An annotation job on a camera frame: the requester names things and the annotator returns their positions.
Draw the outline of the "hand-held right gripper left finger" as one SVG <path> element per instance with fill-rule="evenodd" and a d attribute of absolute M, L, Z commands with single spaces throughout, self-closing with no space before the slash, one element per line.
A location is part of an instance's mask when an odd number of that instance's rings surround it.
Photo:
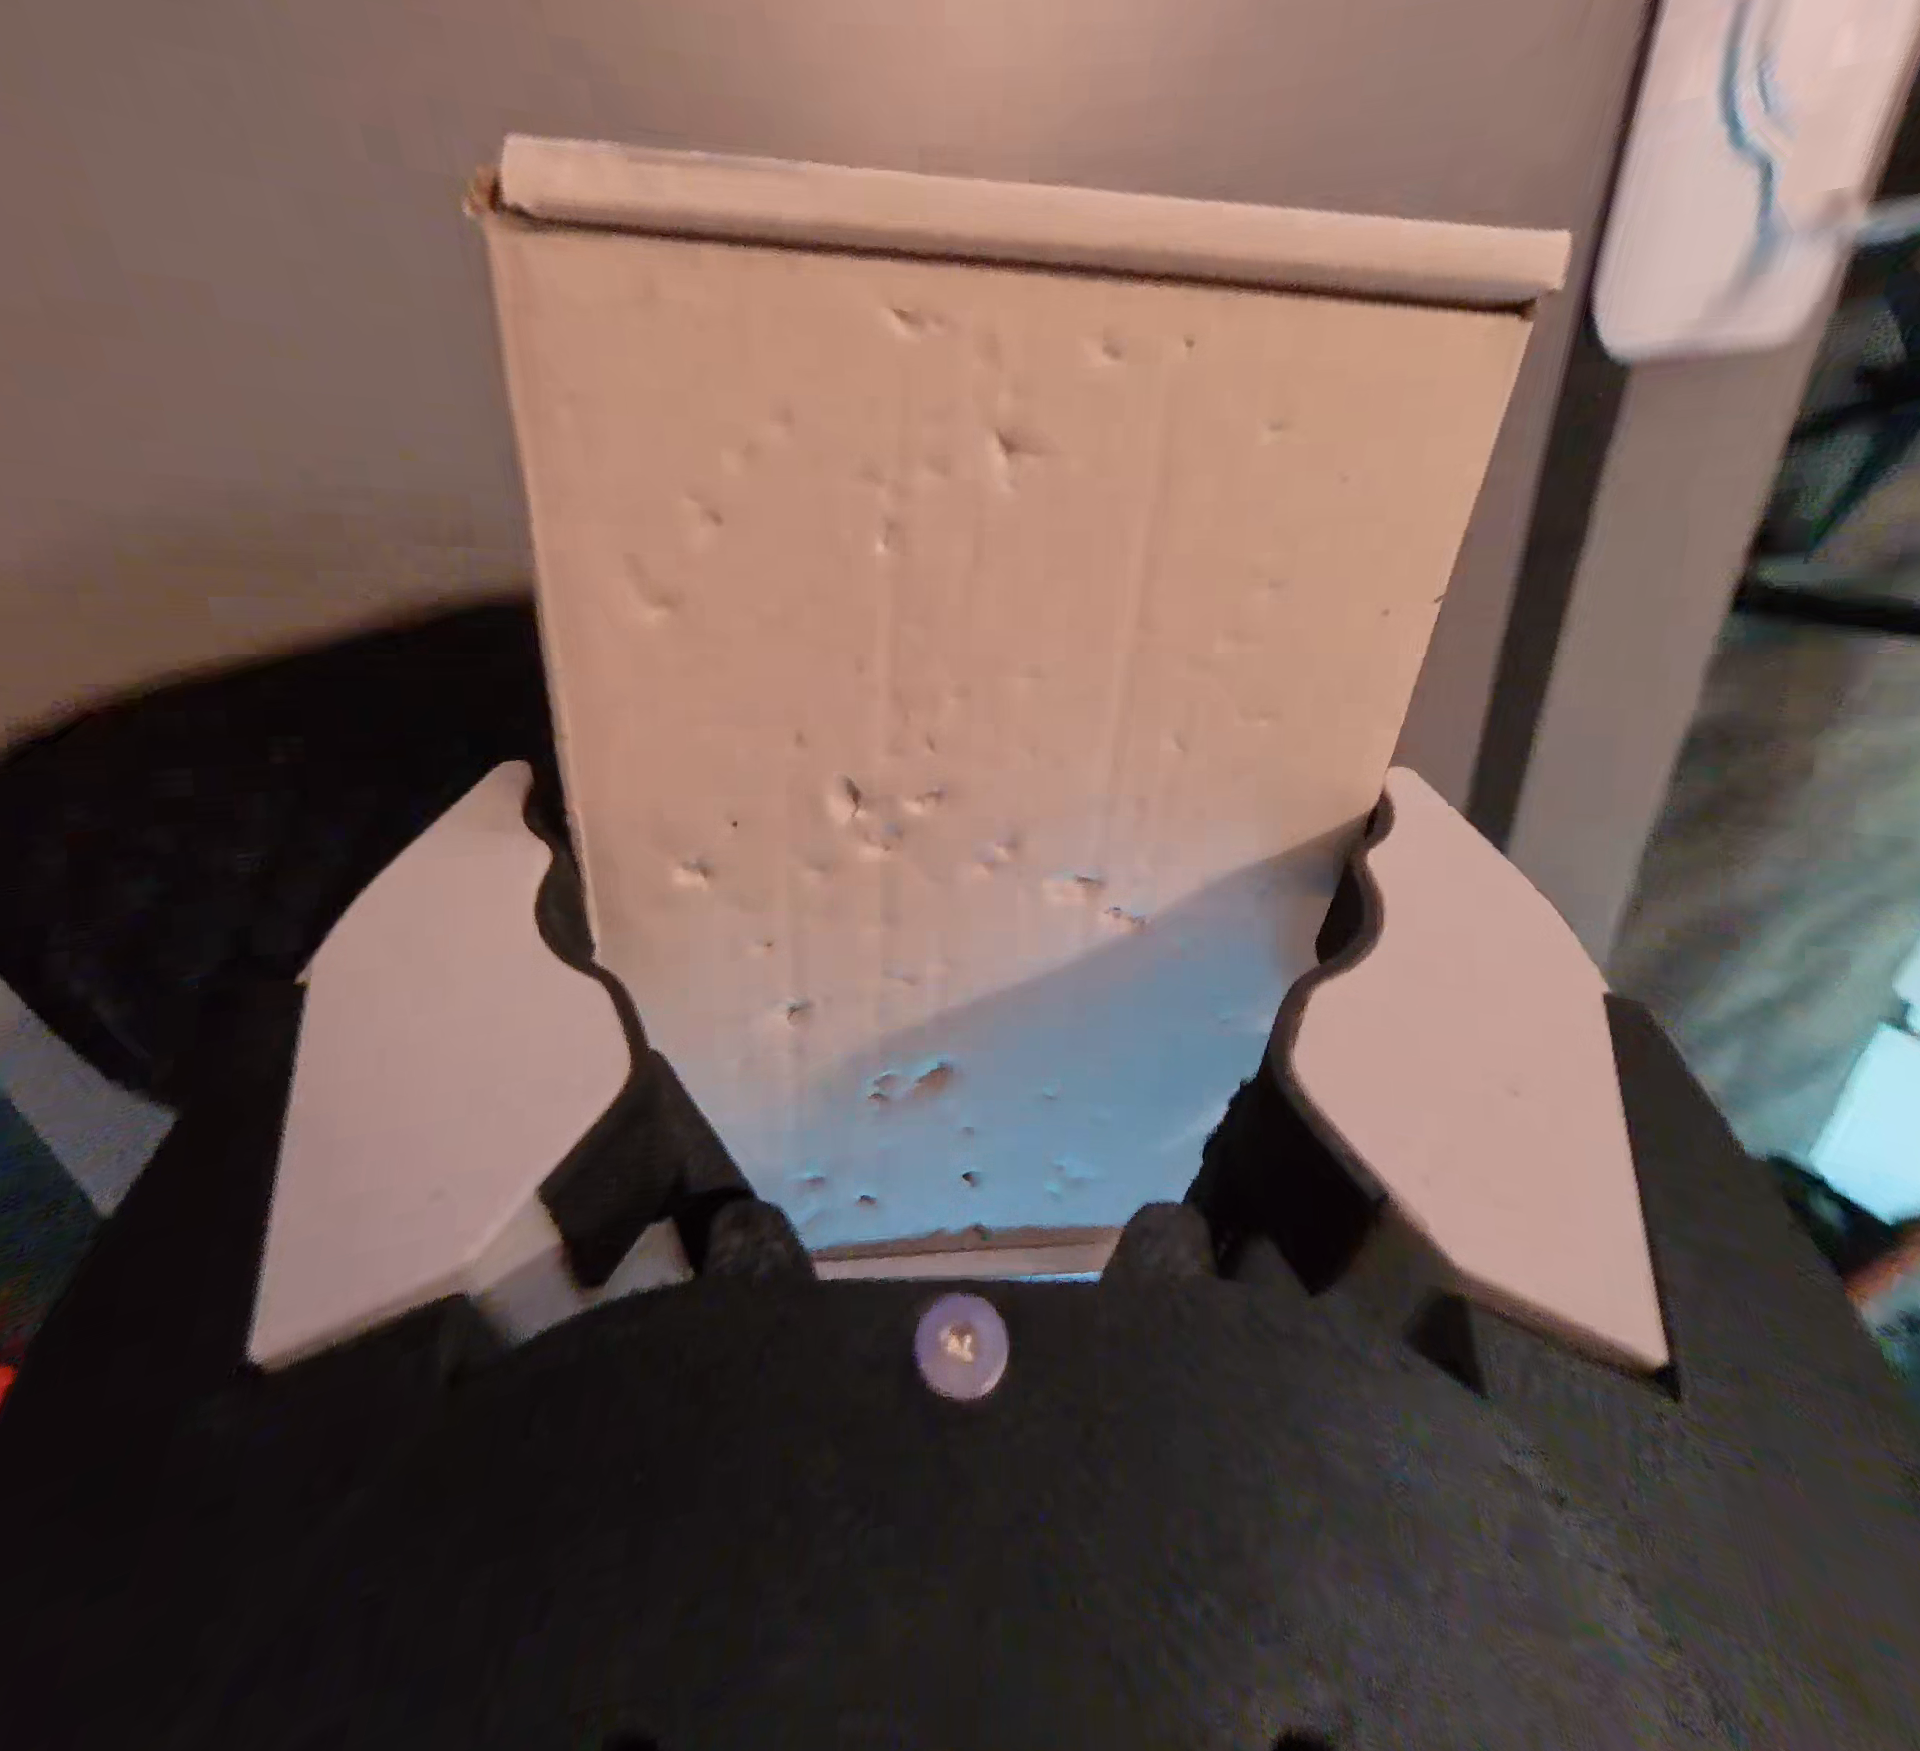
<path fill-rule="evenodd" d="M 607 987 L 537 922 L 550 847 L 506 762 L 348 903 L 303 1009 L 249 1362 L 276 1372 L 444 1301 L 517 1343 L 677 1284 L 667 1221 L 602 1284 L 568 1268 L 543 1180 L 611 1109 L 628 1049 Z"/>

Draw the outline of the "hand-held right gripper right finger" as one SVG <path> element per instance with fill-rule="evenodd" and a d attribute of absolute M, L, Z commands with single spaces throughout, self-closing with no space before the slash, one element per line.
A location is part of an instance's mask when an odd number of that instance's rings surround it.
<path fill-rule="evenodd" d="M 1321 950 L 1278 1019 L 1278 1083 L 1421 1241 L 1445 1287 L 1654 1378 L 1667 1322 L 1607 987 L 1561 913 L 1393 767 Z"/>

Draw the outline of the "white cardboard mailer box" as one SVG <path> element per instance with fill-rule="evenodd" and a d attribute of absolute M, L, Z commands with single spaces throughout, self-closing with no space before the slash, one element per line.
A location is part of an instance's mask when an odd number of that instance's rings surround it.
<path fill-rule="evenodd" d="M 753 1190 L 1185 1190 L 1570 236 L 532 133 L 470 208 L 594 946 Z"/>

